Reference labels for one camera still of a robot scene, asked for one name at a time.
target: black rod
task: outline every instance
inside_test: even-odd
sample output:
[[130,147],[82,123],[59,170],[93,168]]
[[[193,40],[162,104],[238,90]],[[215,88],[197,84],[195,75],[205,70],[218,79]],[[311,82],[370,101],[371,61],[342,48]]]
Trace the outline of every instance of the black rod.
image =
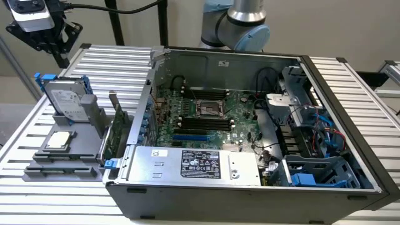
[[158,5],[158,29],[159,29],[159,44],[167,46],[167,15],[166,15],[167,0],[163,0]]
[[[117,3],[115,0],[103,0],[106,8],[117,10]],[[119,15],[115,13],[107,13],[109,20],[110,20],[110,26],[113,31],[113,38],[115,45],[125,45],[123,42],[123,35],[122,35],[122,29],[119,26]]]

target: metal rail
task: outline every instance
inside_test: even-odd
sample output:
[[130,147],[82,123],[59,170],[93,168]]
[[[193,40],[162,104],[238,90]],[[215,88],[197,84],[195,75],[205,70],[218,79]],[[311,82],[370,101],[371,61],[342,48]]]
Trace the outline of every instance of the metal rail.
[[[149,48],[91,45],[89,49],[79,51],[61,75],[86,74],[98,97],[98,105],[105,107],[106,112],[113,112],[107,91],[114,90],[123,110],[134,115],[134,104],[139,97],[134,90],[143,84],[149,53]],[[386,112],[370,99],[346,65],[329,58],[311,60],[400,185],[400,143],[393,142],[400,136],[398,129],[390,125]],[[142,224],[122,216],[101,182],[21,180],[22,170],[50,130],[53,112],[47,100],[42,98],[0,150],[0,224]],[[398,220],[400,202],[394,202],[378,211],[361,210],[350,214],[334,225],[397,225]]]

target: green circuit board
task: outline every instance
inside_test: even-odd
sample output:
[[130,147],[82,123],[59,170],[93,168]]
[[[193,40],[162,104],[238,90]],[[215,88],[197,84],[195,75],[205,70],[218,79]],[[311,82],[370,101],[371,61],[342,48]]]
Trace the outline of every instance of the green circuit board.
[[239,91],[233,91],[222,100],[199,100],[201,102],[219,102],[221,112],[207,112],[207,115],[199,115],[198,100],[182,98],[177,91],[169,89],[159,89],[157,92],[157,106],[158,106],[158,138],[157,146],[173,146],[173,130],[178,129],[178,117],[185,118],[214,118],[229,119],[234,121],[234,128],[230,131],[206,130],[206,141],[178,141],[183,148],[198,149],[235,149],[243,152],[253,152],[250,149],[250,142],[247,142],[247,133],[251,138],[258,134],[257,120],[251,118],[251,101],[239,101],[241,98],[247,99],[249,94]]

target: warning label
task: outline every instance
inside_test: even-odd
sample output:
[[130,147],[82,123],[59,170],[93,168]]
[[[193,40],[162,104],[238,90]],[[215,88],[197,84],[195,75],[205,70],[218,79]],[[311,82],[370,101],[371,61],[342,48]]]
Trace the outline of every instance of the warning label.
[[181,151],[179,175],[187,178],[219,179],[219,153]]

